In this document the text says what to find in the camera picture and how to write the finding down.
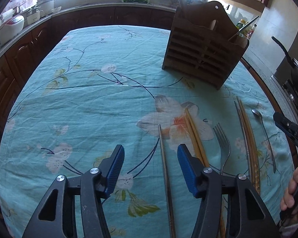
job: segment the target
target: table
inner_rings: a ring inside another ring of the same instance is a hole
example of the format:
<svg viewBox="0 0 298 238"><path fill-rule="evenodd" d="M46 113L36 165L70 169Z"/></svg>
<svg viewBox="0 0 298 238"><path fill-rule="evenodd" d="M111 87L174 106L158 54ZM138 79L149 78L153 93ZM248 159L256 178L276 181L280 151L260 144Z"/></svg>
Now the table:
<svg viewBox="0 0 298 238"><path fill-rule="evenodd" d="M0 203L13 236L22 236L56 176L74 177L97 167L122 144L125 162L114 193L104 203L111 236L168 237L158 145L161 124L177 237L190 237L200 201L189 193L176 155L181 143L193 153L184 110L188 108L194 119L212 168L220 168L220 147L212 129L219 122L232 148L225 173L247 174L236 96L244 102L256 139L261 197L274 220L279 220L279 200L294 169L269 100L241 63L219 91L195 78L162 70L169 33L135 26L73 30L38 66L10 112L0 146ZM275 174L252 108L264 117ZM79 210L77 206L77 229L83 237Z"/></svg>

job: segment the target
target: human hand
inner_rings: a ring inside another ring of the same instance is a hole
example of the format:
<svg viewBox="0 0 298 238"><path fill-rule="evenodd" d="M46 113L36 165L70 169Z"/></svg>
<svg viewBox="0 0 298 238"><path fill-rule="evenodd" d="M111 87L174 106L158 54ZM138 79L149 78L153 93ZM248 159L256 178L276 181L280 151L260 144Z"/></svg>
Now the human hand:
<svg viewBox="0 0 298 238"><path fill-rule="evenodd" d="M298 167L293 173L291 180L289 181L288 187L285 190L284 197L280 202L280 209L285 211L287 208L292 208L295 204L295 200L293 197L293 193L295 192L298 185ZM293 212L295 216L291 219L290 224L298 223L298 210L297 212Z"/></svg>

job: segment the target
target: spoon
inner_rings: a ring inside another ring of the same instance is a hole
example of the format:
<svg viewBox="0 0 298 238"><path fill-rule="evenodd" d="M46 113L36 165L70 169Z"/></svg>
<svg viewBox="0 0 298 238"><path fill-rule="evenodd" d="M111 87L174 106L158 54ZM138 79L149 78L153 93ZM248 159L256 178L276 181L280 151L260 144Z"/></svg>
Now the spoon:
<svg viewBox="0 0 298 238"><path fill-rule="evenodd" d="M276 162L275 162L275 158L274 158L274 155L273 155L273 150L271 148L270 141L269 141L269 138L268 138L268 135L267 135L264 123L263 123L263 116L256 109L252 109L252 112L253 112L253 114L256 114L261 119L261 125L263 126L265 134L266 134L266 138L267 138L267 141L268 141L268 146L269 146L269 149L270 149L270 157L271 157L271 160L273 161L273 169L274 169L274 173L275 173L276 172Z"/></svg>

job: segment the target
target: rice cooker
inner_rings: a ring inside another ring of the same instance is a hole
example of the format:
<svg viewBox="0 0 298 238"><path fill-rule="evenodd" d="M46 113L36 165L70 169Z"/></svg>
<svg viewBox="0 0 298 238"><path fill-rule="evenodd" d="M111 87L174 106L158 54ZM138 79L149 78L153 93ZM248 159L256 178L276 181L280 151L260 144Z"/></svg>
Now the rice cooker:
<svg viewBox="0 0 298 238"><path fill-rule="evenodd" d="M38 0L37 6L40 7L40 17L44 17L48 14L52 13L52 9L54 9L54 0Z"/></svg>
<svg viewBox="0 0 298 238"><path fill-rule="evenodd" d="M13 39L21 32L24 25L24 17L21 15L15 16L10 20L0 25L0 47Z"/></svg>

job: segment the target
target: fork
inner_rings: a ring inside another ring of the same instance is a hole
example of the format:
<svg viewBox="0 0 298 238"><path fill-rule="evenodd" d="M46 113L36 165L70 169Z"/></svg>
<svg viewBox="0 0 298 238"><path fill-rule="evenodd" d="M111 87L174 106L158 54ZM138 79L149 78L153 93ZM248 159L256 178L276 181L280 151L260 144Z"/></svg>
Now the fork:
<svg viewBox="0 0 298 238"><path fill-rule="evenodd" d="M221 148L221 175L223 175L224 165L231 154L231 145L220 123L218 123L213 130Z"/></svg>

